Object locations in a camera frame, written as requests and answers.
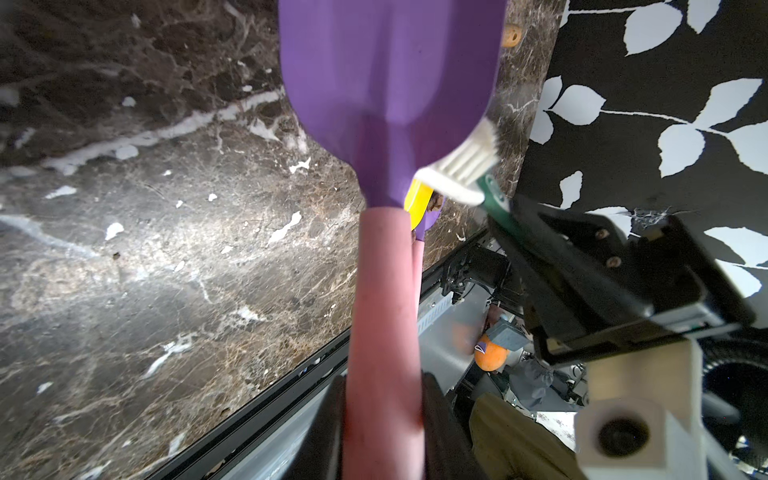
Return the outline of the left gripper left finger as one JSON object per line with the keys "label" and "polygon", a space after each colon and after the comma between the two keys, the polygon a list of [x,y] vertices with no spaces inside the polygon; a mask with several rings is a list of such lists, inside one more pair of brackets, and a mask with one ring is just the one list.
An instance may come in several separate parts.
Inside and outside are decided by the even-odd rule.
{"label": "left gripper left finger", "polygon": [[342,477],[345,386],[345,376],[338,376],[330,383],[283,479],[330,480]]}

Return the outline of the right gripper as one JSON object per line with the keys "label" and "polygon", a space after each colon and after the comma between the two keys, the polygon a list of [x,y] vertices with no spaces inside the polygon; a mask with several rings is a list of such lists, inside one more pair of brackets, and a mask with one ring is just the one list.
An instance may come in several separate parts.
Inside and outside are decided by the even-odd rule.
{"label": "right gripper", "polygon": [[535,354],[552,366],[719,336],[755,320],[674,216],[627,239],[601,215],[490,196],[488,226],[521,278]]}

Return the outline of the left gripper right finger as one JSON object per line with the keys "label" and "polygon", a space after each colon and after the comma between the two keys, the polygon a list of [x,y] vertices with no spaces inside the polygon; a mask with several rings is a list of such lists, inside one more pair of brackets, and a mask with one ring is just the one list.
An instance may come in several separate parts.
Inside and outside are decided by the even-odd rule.
{"label": "left gripper right finger", "polygon": [[485,479],[465,432],[431,373],[422,373],[426,479]]}

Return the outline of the purple square shovel pink handle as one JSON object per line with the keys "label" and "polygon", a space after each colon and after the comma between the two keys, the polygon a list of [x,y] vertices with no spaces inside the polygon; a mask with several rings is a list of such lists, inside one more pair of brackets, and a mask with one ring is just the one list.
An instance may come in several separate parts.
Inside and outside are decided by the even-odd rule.
{"label": "purple square shovel pink handle", "polygon": [[426,479],[412,234],[416,172],[456,149],[496,82],[502,1],[282,1],[280,61],[306,132],[366,205],[345,386],[342,477]]}

